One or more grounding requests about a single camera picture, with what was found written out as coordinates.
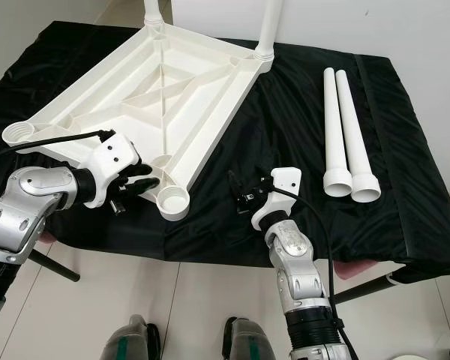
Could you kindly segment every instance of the pipe end cap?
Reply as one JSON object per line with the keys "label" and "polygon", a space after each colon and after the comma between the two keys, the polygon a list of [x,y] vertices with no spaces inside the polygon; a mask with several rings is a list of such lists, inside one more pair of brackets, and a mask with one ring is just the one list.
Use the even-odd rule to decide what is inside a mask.
{"label": "pipe end cap", "polygon": [[377,200],[381,194],[380,184],[373,174],[353,176],[352,199],[357,203],[371,203]]}
{"label": "pipe end cap", "polygon": [[345,197],[352,192],[352,175],[347,169],[329,169],[323,176],[323,190],[330,197]]}

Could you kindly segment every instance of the stool leg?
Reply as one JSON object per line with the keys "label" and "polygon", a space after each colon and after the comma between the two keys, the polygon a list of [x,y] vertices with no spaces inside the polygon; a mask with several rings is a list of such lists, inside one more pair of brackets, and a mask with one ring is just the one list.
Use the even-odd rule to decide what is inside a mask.
{"label": "stool leg", "polygon": [[39,265],[46,267],[47,269],[56,272],[57,274],[66,277],[73,282],[77,282],[80,280],[80,275],[76,272],[71,271],[69,268],[65,268],[62,264],[50,259],[48,256],[43,255],[42,253],[33,249],[28,256],[31,261],[36,262]]}

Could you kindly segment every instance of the white wall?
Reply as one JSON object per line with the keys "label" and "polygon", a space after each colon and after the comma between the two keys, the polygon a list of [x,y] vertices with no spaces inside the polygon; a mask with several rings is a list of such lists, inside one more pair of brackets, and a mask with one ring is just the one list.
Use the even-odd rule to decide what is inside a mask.
{"label": "white wall", "polygon": [[109,0],[0,0],[0,79],[54,20],[93,23]]}
{"label": "white wall", "polygon": [[[257,40],[264,2],[172,0],[173,22]],[[450,0],[283,0],[277,42],[389,57],[450,191]]]}

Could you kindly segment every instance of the black tablecloth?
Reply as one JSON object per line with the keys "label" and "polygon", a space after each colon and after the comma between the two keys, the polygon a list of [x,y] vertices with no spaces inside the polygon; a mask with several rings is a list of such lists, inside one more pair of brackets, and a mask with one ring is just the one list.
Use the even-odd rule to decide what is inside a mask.
{"label": "black tablecloth", "polygon": [[[67,22],[45,29],[0,81],[0,149],[7,125],[28,119],[136,31]],[[268,249],[252,229],[250,216],[236,214],[227,170],[251,186],[260,176],[257,167],[298,167],[300,194],[322,215],[336,260],[394,260],[430,276],[450,273],[449,195],[391,62],[280,43],[275,55],[271,71],[259,76],[190,189],[190,213],[184,220],[166,222],[155,204],[137,197],[125,202],[127,212],[118,217],[107,205],[55,213],[48,230],[78,248],[270,266]],[[376,202],[358,204],[349,196],[331,198],[323,192],[327,67],[348,73],[370,165],[382,188]],[[2,157],[0,191],[13,169],[31,164],[57,163],[41,154]],[[323,234],[313,215],[297,203],[292,217],[314,243],[316,255],[325,257]]]}

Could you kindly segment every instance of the pink object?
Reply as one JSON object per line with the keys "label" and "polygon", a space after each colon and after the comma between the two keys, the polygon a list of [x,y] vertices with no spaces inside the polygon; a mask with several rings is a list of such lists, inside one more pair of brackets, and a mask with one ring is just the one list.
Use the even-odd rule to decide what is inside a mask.
{"label": "pink object", "polygon": [[377,262],[375,260],[360,260],[354,262],[334,261],[333,267],[335,274],[337,274],[340,279],[347,280],[353,278],[361,272],[364,272],[372,266],[375,266],[376,264]]}
{"label": "pink object", "polygon": [[43,242],[44,244],[52,244],[53,242],[57,241],[57,238],[50,234],[48,231],[44,231],[40,238],[38,238],[39,242]]}

